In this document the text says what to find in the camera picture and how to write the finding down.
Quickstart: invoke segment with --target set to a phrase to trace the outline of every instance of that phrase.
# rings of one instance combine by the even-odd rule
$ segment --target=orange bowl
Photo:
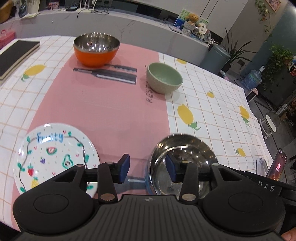
[[[88,33],[74,40],[76,58],[87,67],[100,67],[116,55],[120,41],[105,33]]]

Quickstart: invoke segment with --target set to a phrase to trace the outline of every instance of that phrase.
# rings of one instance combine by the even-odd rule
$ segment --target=chair
[[[269,127],[270,131],[268,133],[264,129],[264,127],[262,125],[263,123],[266,123],[267,126]],[[267,136],[264,137],[264,140],[266,140],[268,137],[270,137],[272,135],[272,132],[276,133],[280,123],[281,123],[281,120],[280,120],[278,114],[275,111],[268,112],[265,115],[264,119],[259,120],[260,126],[262,127],[263,131],[267,135]]]

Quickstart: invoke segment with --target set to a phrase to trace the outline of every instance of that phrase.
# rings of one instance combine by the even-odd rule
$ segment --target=white cabinet
[[[133,0],[179,14],[183,8],[209,21],[208,29],[225,37],[248,0]]]
[[[183,8],[201,15],[209,0],[133,0],[179,14]]]
[[[224,38],[226,36],[225,28],[230,30],[247,2],[248,0],[218,0],[211,13],[206,16],[209,21],[208,28]]]

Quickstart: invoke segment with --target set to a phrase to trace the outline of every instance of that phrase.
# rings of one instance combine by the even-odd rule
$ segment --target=phone screen
[[[266,177],[278,181],[286,162],[287,156],[283,150],[279,148]]]

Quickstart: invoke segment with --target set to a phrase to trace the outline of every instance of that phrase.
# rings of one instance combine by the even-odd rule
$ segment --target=power outlet
[[[245,63],[244,61],[242,61],[241,59],[239,59],[239,60],[238,60],[238,64],[239,64],[240,66],[244,66],[246,63]]]

